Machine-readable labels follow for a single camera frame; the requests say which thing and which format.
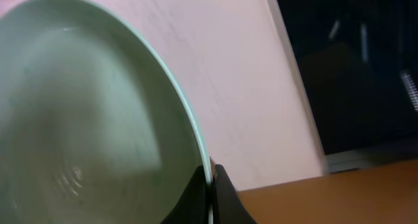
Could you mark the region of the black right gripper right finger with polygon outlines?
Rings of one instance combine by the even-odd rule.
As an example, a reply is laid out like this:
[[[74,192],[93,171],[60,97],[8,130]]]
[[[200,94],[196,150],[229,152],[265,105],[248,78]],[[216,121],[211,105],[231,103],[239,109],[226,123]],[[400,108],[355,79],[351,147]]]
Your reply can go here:
[[[212,207],[215,224],[256,224],[241,203],[225,168],[214,167]]]

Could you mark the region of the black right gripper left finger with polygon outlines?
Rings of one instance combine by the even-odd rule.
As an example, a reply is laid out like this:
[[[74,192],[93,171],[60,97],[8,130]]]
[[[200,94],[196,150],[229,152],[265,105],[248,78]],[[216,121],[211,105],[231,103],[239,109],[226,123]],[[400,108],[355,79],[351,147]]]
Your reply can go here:
[[[207,224],[208,188],[203,166],[198,166],[179,201],[161,224]]]

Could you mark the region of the light green stained plate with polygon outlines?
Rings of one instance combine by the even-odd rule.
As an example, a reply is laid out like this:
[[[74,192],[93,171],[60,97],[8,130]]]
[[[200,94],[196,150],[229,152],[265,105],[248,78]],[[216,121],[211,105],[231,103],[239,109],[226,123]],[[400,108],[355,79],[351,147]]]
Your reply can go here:
[[[212,181],[178,83],[126,21],[89,0],[1,17],[1,222],[162,223]]]

